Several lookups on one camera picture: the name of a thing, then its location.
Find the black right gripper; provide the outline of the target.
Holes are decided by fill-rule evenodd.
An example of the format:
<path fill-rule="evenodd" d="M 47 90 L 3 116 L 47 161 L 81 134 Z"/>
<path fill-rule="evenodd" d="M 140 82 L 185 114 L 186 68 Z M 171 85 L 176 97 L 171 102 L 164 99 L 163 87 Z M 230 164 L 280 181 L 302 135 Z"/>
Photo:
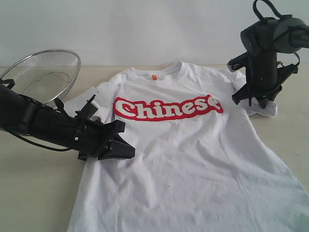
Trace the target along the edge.
<path fill-rule="evenodd" d="M 256 90 L 245 84 L 235 94 L 232 95 L 233 102 L 238 105 L 242 100 L 248 99 L 249 106 L 252 105 L 253 98 L 258 101 L 262 109 L 266 108 L 269 101 L 274 101 L 276 96 L 282 91 L 282 86 L 277 86 L 272 90 Z"/>

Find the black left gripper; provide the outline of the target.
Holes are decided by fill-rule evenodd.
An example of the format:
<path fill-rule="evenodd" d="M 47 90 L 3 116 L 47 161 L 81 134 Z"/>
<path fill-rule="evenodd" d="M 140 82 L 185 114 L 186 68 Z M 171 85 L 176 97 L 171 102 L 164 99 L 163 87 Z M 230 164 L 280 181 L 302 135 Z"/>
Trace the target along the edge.
<path fill-rule="evenodd" d="M 103 124 L 86 120 L 79 123 L 73 119 L 72 123 L 77 127 L 74 137 L 78 138 L 72 149 L 85 153 L 86 158 L 107 160 L 135 157 L 135 148 L 118 135 L 125 131 L 125 122 L 115 120 Z"/>

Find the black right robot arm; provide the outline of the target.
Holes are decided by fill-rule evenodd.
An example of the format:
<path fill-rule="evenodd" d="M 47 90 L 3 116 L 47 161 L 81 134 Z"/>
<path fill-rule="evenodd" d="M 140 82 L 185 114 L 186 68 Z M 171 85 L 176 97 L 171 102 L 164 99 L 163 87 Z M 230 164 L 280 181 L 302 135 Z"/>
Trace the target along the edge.
<path fill-rule="evenodd" d="M 245 53 L 231 59 L 231 72 L 245 68 L 246 83 L 232 95 L 235 104 L 257 99 L 265 108 L 282 90 L 282 84 L 298 72 L 298 64 L 283 65 L 277 56 L 294 54 L 309 46 L 309 27 L 290 15 L 282 19 L 264 18 L 240 33 Z"/>

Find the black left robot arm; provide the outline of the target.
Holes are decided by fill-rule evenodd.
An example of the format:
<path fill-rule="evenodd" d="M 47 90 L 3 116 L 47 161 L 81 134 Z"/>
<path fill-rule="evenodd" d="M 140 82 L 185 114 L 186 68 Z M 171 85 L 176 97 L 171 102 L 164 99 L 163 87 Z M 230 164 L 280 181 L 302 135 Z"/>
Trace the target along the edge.
<path fill-rule="evenodd" d="M 120 137 L 125 130 L 125 123 L 120 120 L 103 124 L 92 121 L 97 111 L 92 103 L 95 95 L 86 100 L 86 104 L 76 116 L 71 117 L 64 109 L 64 104 L 55 98 L 56 109 L 41 102 L 17 94 L 12 90 L 13 84 L 0 86 L 0 128 L 11 135 L 32 145 L 50 149 L 35 143 L 26 136 L 61 146 L 59 152 L 75 150 L 78 159 L 89 158 L 131 159 L 135 148 Z"/>

